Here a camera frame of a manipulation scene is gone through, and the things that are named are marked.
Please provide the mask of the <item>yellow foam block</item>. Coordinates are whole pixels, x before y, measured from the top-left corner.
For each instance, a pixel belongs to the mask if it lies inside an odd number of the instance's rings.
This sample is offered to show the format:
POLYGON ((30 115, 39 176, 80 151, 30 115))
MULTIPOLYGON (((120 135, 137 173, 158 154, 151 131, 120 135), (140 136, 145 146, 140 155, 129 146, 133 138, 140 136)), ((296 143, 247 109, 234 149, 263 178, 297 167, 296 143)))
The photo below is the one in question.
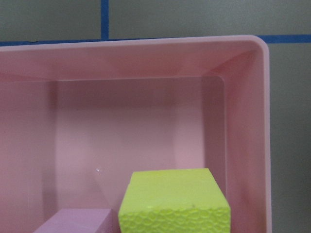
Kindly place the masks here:
POLYGON ((122 233, 229 233, 231 209, 208 168, 133 172, 118 220, 122 233))

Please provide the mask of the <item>pink foam block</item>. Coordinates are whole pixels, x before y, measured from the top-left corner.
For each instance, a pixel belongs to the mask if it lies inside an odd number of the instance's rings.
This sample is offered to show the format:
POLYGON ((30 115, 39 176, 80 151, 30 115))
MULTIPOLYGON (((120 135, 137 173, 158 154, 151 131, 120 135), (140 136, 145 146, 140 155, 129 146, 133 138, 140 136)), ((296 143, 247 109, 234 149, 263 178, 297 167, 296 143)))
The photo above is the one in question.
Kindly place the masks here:
POLYGON ((59 210, 36 233, 111 233, 113 220, 111 209, 66 208, 59 210))

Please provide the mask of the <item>pink plastic bin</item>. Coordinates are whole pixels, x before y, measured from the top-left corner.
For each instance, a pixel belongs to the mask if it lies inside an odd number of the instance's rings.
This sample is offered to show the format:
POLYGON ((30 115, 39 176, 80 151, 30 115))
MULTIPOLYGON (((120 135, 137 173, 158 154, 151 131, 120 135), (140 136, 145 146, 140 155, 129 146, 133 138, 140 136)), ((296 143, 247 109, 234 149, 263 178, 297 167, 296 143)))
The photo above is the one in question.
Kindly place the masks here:
POLYGON ((269 74, 252 35, 2 46, 1 232, 117 213, 134 171, 202 167, 232 232, 271 232, 269 74))

